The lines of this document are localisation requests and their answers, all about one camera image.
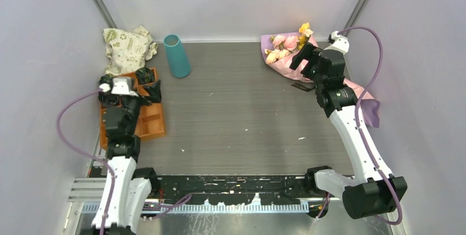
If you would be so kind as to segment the dark rolled fabric top-right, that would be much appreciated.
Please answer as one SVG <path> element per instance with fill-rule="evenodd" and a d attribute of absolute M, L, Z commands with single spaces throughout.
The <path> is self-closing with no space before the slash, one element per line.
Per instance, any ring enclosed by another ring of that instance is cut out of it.
<path fill-rule="evenodd" d="M 152 69 L 147 67 L 139 68 L 135 71 L 135 76 L 137 78 L 139 85 L 145 85 L 156 81 L 155 73 Z"/>

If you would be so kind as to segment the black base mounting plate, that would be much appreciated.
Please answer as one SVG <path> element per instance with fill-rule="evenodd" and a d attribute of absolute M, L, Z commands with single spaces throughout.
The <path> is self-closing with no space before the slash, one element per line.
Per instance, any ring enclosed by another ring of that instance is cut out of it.
<path fill-rule="evenodd" d="M 158 175 L 158 181 L 148 197 L 167 204 L 187 194 L 188 205 L 248 205 L 256 196 L 260 205 L 293 205 L 327 195 L 312 190 L 303 175 Z"/>

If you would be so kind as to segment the orange compartment tray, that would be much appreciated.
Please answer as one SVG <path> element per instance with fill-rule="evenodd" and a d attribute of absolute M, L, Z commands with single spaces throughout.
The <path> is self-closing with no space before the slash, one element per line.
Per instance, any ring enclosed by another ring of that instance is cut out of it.
<path fill-rule="evenodd" d="M 150 68 L 150 69 L 154 71 L 156 81 L 159 80 L 157 69 L 156 68 Z M 135 72 L 122 74 L 120 76 L 129 77 L 133 79 L 132 89 L 134 91 L 137 91 L 143 96 L 148 95 L 148 93 L 143 89 L 144 85 L 138 84 L 137 78 L 135 76 Z M 122 104 L 123 102 L 120 98 L 120 105 L 117 107 L 120 108 Z M 104 150 L 107 149 L 108 139 L 107 139 L 106 131 L 105 131 L 105 125 L 106 125 L 107 119 L 105 119 L 103 115 L 107 113 L 107 109 L 108 108 L 101 109 L 101 112 L 100 112 L 101 121 L 100 121 L 99 146 Z M 153 140 L 156 138 L 160 138 L 160 137 L 164 137 L 167 135 L 166 129 L 165 129 L 163 106 L 161 103 L 153 103 L 150 106 L 141 107 L 140 115 L 139 115 L 138 122 L 136 125 L 135 134 L 138 135 L 141 141 L 143 142 Z"/>

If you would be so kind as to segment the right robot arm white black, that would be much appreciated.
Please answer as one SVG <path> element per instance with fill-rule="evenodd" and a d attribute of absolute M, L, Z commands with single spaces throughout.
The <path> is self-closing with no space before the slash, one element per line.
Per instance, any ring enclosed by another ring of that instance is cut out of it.
<path fill-rule="evenodd" d="M 369 136 L 357 95 L 345 84 L 344 53 L 306 43 L 292 58 L 290 69 L 296 70 L 304 60 L 301 73 L 314 82 L 317 102 L 337 129 L 354 172 L 349 178 L 329 166 L 310 168 L 304 179 L 306 192 L 312 197 L 326 193 L 339 198 L 353 219 L 380 217 L 395 210 L 401 218 L 406 180 L 392 174 Z"/>

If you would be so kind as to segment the dark rolled fabric middle-left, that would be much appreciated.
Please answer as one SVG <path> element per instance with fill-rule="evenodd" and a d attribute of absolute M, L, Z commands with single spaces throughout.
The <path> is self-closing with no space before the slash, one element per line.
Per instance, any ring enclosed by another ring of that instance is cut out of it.
<path fill-rule="evenodd" d="M 117 107 L 120 105 L 120 98 L 116 94 L 99 92 L 98 100 L 100 102 L 101 109 L 106 109 L 109 107 Z"/>

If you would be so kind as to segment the black ribbon gold lettering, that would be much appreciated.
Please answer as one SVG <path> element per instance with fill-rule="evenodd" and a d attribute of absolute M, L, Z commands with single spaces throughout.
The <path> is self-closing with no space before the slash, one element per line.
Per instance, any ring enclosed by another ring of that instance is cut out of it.
<path fill-rule="evenodd" d="M 310 91 L 313 91 L 314 89 L 316 89 L 315 86 L 308 87 L 308 86 L 305 86 L 305 85 L 300 84 L 300 83 L 293 83 L 291 86 L 295 87 L 295 88 L 298 88 L 301 91 L 305 91 L 305 92 L 310 92 Z"/>

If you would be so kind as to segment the pink paper flower bouquet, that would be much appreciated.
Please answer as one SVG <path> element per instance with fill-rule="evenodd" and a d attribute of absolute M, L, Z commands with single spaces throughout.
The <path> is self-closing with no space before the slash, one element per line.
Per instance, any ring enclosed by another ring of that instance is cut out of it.
<path fill-rule="evenodd" d="M 312 83 L 312 80 L 305 78 L 301 74 L 301 71 L 307 63 L 306 61 L 301 62 L 297 70 L 289 68 L 292 57 L 303 48 L 305 43 L 312 43 L 315 46 L 318 45 L 313 36 L 313 30 L 310 28 L 309 22 L 302 24 L 297 32 L 262 35 L 260 47 L 263 60 L 272 69 L 288 79 Z M 367 92 L 362 97 L 360 108 L 366 125 L 378 128 L 380 126 L 380 102 Z"/>

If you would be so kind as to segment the dark rolled fabric top-left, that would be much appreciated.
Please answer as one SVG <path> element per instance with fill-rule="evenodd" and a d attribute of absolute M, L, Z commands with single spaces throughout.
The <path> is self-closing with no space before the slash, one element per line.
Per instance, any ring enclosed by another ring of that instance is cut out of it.
<path fill-rule="evenodd" d="M 109 85 L 112 85 L 113 83 L 113 78 L 114 76 L 111 75 L 111 74 L 105 74 L 103 76 L 100 77 L 99 81 L 98 81 L 98 85 L 102 85 L 102 84 L 109 84 Z"/>

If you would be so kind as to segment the aluminium rail frame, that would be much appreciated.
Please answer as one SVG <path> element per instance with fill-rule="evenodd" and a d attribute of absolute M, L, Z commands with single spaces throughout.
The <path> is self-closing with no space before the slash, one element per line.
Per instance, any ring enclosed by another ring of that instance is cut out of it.
<path fill-rule="evenodd" d="M 105 186 L 105 178 L 76 178 L 68 198 L 70 202 L 83 202 L 85 213 L 97 212 L 99 202 Z M 217 205 L 210 203 L 208 199 L 200 205 L 185 204 L 170 210 L 171 214 L 252 214 L 252 213 L 307 213 L 309 205 L 307 201 L 299 200 L 298 203 L 285 205 L 262 205 L 259 193 L 247 203 L 237 205 L 225 205 L 219 202 Z"/>

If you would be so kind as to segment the teal cylindrical vase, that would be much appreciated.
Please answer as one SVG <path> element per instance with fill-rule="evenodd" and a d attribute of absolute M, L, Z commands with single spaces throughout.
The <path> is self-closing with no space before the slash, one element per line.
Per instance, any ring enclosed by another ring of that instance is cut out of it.
<path fill-rule="evenodd" d="M 191 65 L 181 39 L 177 35 L 167 35 L 163 44 L 171 74 L 179 79 L 188 76 Z"/>

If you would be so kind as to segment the cream printed cloth bag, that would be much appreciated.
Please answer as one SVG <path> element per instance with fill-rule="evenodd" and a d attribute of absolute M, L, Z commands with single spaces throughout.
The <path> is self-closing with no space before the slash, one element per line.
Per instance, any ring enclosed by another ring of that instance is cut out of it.
<path fill-rule="evenodd" d="M 109 59 L 105 73 L 109 75 L 135 72 L 157 54 L 158 44 L 142 25 L 132 31 L 107 28 L 103 30 L 103 38 Z"/>

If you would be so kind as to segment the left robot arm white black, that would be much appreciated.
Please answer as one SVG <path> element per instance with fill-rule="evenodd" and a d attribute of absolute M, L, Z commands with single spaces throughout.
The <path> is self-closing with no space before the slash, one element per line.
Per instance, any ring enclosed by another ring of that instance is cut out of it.
<path fill-rule="evenodd" d="M 104 160 L 106 182 L 91 227 L 81 234 L 136 234 L 143 205 L 160 191 L 160 182 L 152 167 L 137 169 L 141 139 L 136 134 L 142 106 L 160 103 L 161 81 L 146 85 L 146 94 L 132 88 L 132 79 L 114 78 L 104 83 L 105 92 L 117 95 L 121 106 L 107 108 L 102 118 L 107 137 Z"/>

